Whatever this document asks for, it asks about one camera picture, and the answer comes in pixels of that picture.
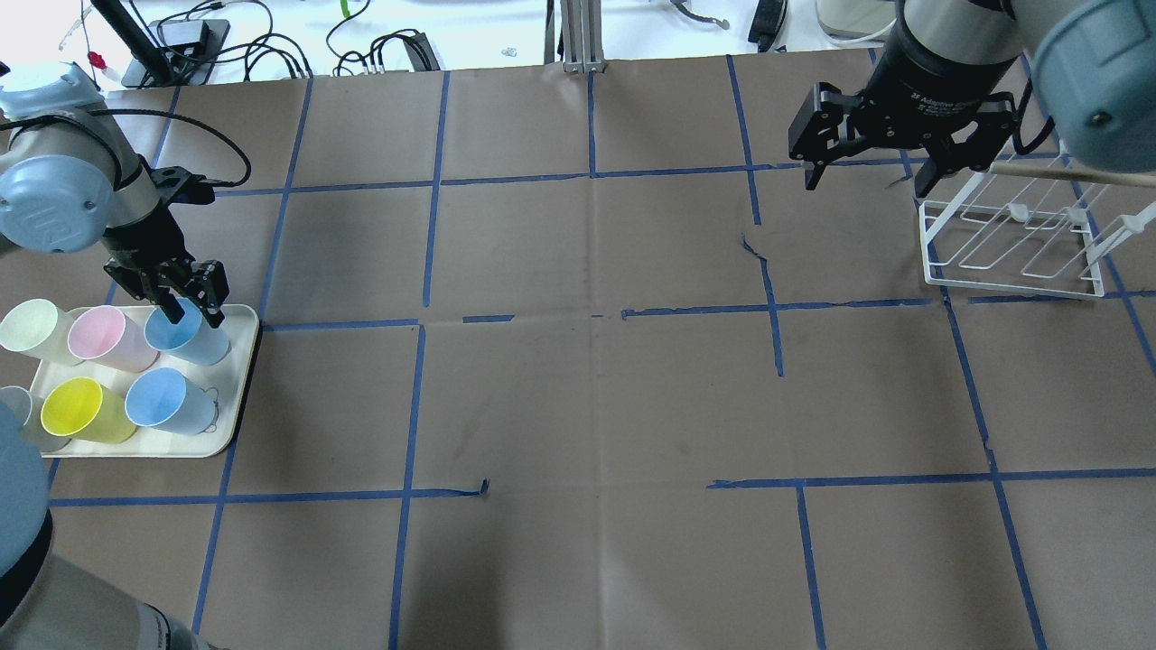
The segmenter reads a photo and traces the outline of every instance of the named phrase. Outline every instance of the dish rack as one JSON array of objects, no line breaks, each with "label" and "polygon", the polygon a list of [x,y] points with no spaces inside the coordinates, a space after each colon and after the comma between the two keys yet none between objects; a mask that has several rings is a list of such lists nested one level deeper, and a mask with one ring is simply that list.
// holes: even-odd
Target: dish rack
[{"label": "dish rack", "polygon": [[[1144,189],[1139,201],[1132,193],[1124,201],[1129,212],[1097,209],[1122,186]],[[924,279],[947,287],[1102,297],[1101,260],[1154,217],[1156,176],[1079,169],[1062,146],[1046,167],[1009,156],[975,172],[950,201],[919,206]]]}]

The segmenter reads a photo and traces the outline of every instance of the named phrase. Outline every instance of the blue cup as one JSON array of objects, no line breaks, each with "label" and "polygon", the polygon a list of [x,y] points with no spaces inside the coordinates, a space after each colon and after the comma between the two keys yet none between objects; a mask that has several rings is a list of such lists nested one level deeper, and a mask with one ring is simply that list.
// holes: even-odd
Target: blue cup
[{"label": "blue cup", "polygon": [[177,298],[185,315],[176,324],[169,323],[161,309],[153,310],[144,323],[144,340],[153,349],[184,359],[197,365],[213,365],[229,354],[229,335],[214,330],[205,322],[193,301]]},{"label": "blue cup", "polygon": [[195,436],[216,420],[213,398],[173,368],[157,368],[133,382],[125,414],[138,427]]}]

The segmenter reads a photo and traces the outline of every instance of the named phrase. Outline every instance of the tray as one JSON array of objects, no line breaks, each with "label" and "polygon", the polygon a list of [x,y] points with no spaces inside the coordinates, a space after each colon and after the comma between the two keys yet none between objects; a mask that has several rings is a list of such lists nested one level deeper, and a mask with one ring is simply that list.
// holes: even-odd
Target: tray
[{"label": "tray", "polygon": [[[88,309],[90,308],[74,309],[68,313],[75,317]],[[154,308],[120,306],[118,309],[143,326]],[[232,440],[240,420],[249,371],[261,327],[257,312],[249,305],[227,304],[221,308],[221,311],[224,313],[224,323],[221,327],[229,334],[230,341],[229,354],[224,359],[214,365],[203,367],[161,353],[156,362],[146,369],[147,371],[154,368],[176,368],[194,384],[208,390],[210,396],[215,392],[217,419],[213,427],[195,436],[183,436],[140,427],[131,438],[120,444],[74,440],[59,451],[43,456],[45,458],[208,458],[229,446],[229,441]],[[91,377],[124,397],[140,375],[140,372],[125,372],[108,368],[91,361],[81,362],[79,365],[61,365],[42,361],[29,391],[35,396],[46,398],[52,389],[67,379]]]}]

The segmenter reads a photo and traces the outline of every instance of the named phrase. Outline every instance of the black device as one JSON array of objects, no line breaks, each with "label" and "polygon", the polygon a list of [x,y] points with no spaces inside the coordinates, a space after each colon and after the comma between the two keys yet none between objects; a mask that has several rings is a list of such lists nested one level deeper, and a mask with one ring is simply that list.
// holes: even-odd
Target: black device
[{"label": "black device", "polygon": [[756,43],[759,52],[766,52],[778,38],[786,17],[787,0],[758,0],[747,43]]}]

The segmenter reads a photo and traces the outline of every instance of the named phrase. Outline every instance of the plastic cup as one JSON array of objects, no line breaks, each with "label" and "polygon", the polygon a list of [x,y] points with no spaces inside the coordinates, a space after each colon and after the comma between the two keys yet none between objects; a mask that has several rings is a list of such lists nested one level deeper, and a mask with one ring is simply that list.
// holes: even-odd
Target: plastic cup
[{"label": "plastic cup", "polygon": [[158,356],[144,340],[144,330],[108,304],[76,318],[68,331],[68,350],[86,361],[126,372],[140,372]]},{"label": "plastic cup", "polygon": [[52,301],[32,298],[17,304],[0,320],[0,347],[52,363],[76,365],[81,360],[68,350],[72,325],[73,317]]},{"label": "plastic cup", "polygon": [[36,449],[51,453],[68,444],[68,438],[53,436],[40,424],[40,398],[21,386],[0,389],[0,405],[8,407],[20,421],[20,437]]},{"label": "plastic cup", "polygon": [[163,431],[195,436],[216,420],[216,402],[200,386],[173,368],[141,375],[125,397],[125,412],[133,423]]},{"label": "plastic cup", "polygon": [[117,444],[136,431],[125,415],[125,400],[89,377],[60,384],[44,400],[40,424],[53,436]]},{"label": "plastic cup", "polygon": [[160,309],[144,323],[144,339],[154,348],[197,365],[213,365],[229,354],[229,334],[214,330],[188,298],[177,298],[185,315],[176,324]]}]

